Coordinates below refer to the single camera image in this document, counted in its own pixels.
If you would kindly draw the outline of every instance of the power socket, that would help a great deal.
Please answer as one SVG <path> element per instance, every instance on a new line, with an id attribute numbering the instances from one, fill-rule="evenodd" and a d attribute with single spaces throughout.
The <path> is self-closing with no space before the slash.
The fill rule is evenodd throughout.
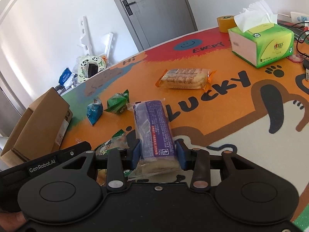
<path id="1" fill-rule="evenodd" d="M 299 12 L 291 12 L 291 18 L 293 23 L 305 22 L 309 20 L 309 15 Z"/>

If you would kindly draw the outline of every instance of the white tissue paper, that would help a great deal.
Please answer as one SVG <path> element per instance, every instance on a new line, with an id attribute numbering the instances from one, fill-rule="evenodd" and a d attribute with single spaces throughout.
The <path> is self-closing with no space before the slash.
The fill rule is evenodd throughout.
<path id="1" fill-rule="evenodd" d="M 264 23 L 277 23 L 278 15 L 273 14 L 268 4 L 261 0 L 249 5 L 249 8 L 244 8 L 244 13 L 234 17 L 235 23 L 242 32 L 259 26 Z"/>

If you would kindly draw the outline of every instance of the black door handle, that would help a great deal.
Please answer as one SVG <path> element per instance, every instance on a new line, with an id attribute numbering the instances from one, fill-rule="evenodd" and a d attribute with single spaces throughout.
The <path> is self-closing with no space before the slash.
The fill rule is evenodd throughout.
<path id="1" fill-rule="evenodd" d="M 131 10 L 131 8 L 130 8 L 130 5 L 135 4 L 136 2 L 128 3 L 127 0 L 123 0 L 122 2 L 123 2 L 123 5 L 125 6 L 125 8 L 126 8 L 128 14 L 129 14 L 129 16 L 132 16 L 132 15 L 133 15 L 133 12 L 132 12 L 132 10 Z"/>

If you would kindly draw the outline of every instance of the finger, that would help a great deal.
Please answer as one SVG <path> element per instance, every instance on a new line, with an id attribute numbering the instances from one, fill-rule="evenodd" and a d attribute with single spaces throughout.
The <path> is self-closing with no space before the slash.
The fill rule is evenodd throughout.
<path id="1" fill-rule="evenodd" d="M 0 213 L 0 226 L 7 232 L 13 232 L 26 222 L 22 212 Z"/>

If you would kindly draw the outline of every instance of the table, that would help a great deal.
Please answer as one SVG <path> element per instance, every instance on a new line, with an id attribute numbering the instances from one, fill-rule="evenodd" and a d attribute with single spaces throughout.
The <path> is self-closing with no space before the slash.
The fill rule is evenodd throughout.
<path id="1" fill-rule="evenodd" d="M 306 44 L 300 49 L 309 53 Z M 165 69 L 176 68 L 217 70 L 211 90 L 205 93 L 155 86 Z M 173 135 L 182 138 L 189 148 L 202 148 L 214 155 L 237 149 L 239 155 L 292 182 L 300 194 L 293 221 L 306 230 L 308 87 L 301 64 L 285 58 L 256 69 L 231 52 L 228 34 L 218 28 L 199 31 L 141 52 L 65 94 L 74 116 L 61 147 L 88 141 L 94 149 L 119 129 L 126 131 L 128 143 L 135 140 L 130 111 L 120 116 L 104 112 L 91 126 L 86 109 L 95 97 L 100 97 L 104 108 L 108 98 L 126 89 L 130 102 L 165 98 Z M 190 182 L 191 176 L 181 171 L 150 181 Z"/>

